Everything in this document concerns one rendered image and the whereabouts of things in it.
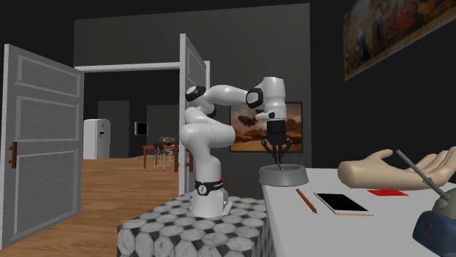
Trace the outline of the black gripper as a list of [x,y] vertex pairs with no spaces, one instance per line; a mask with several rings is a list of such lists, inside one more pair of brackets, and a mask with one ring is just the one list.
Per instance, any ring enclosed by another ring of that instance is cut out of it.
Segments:
[[275,164],[282,164],[284,153],[288,152],[292,146],[292,140],[287,138],[286,135],[286,121],[285,120],[270,120],[267,122],[267,139],[263,139],[261,144],[264,149],[274,157]]

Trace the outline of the black smartphone with gold edge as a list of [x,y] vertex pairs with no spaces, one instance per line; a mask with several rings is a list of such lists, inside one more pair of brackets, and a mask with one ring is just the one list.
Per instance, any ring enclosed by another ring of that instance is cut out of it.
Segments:
[[313,193],[336,215],[373,216],[373,213],[340,193]]

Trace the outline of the white refrigerator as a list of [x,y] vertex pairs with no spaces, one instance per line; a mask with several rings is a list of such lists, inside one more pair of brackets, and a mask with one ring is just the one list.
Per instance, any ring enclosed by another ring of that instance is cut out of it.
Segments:
[[87,119],[83,124],[83,159],[110,157],[110,121],[104,118]]

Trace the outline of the brown dining table with chairs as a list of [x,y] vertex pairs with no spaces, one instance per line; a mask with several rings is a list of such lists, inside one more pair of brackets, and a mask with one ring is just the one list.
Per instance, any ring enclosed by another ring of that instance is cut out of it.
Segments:
[[165,168],[168,166],[174,172],[178,171],[178,146],[179,144],[172,137],[160,137],[159,142],[142,147],[143,168],[147,164],[147,151],[153,150],[153,167]]

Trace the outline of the brown desert wall picture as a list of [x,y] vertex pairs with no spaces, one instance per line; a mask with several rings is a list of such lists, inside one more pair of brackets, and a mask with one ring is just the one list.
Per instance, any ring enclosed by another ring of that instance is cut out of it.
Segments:
[[[235,130],[235,142],[230,146],[235,152],[265,152],[261,141],[266,139],[267,124],[257,121],[255,115],[259,110],[250,109],[246,104],[231,106],[230,125]],[[292,140],[291,153],[301,153],[302,146],[302,103],[286,103],[286,135]]]

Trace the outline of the patterned tile robot stand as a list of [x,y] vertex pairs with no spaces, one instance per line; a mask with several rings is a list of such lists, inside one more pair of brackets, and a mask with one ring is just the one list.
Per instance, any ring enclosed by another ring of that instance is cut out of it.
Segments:
[[198,218],[185,193],[122,223],[117,257],[277,257],[265,201],[229,200],[227,215]]

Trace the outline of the grey round bowl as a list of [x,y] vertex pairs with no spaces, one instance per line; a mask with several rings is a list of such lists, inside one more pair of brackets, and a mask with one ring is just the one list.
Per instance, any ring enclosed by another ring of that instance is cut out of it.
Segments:
[[305,185],[309,182],[306,169],[303,165],[282,164],[263,166],[259,169],[259,183],[273,187],[293,187]]

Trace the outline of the brown pencil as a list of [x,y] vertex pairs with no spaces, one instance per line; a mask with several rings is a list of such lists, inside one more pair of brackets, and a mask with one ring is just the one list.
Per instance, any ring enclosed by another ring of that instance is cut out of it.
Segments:
[[318,214],[317,209],[315,208],[315,206],[312,205],[312,203],[308,200],[308,198],[303,194],[303,192],[299,188],[296,188],[296,192],[299,194],[301,199],[307,204],[307,206],[310,208],[310,210],[313,213]]

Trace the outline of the beige hand sculpture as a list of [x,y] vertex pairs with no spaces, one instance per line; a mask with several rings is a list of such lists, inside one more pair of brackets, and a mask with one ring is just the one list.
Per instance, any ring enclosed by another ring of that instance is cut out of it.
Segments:
[[[358,161],[343,161],[338,165],[338,178],[350,188],[415,191],[429,185],[412,169],[399,169],[384,161],[393,151],[384,149]],[[419,168],[436,185],[443,186],[456,173],[456,146],[422,158]]]

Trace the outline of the large colourful wall painting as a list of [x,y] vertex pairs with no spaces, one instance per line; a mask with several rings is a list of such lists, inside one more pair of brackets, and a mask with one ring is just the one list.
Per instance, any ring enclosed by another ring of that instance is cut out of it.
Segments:
[[344,79],[456,19],[456,0],[356,0],[343,17]]

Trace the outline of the grey panelled door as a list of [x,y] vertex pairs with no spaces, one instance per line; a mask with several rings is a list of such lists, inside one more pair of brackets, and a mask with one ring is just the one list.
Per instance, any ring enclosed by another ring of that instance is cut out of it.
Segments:
[[78,215],[84,74],[4,46],[0,250]]
[[[179,93],[179,131],[183,130],[185,122],[185,111],[190,107],[186,100],[186,92],[193,85],[208,87],[210,83],[210,63],[204,61],[196,47],[186,34],[180,34],[180,93]],[[194,174],[190,172],[192,166],[189,163],[189,152],[179,137],[178,152],[178,173],[179,173],[179,195],[194,190]]]

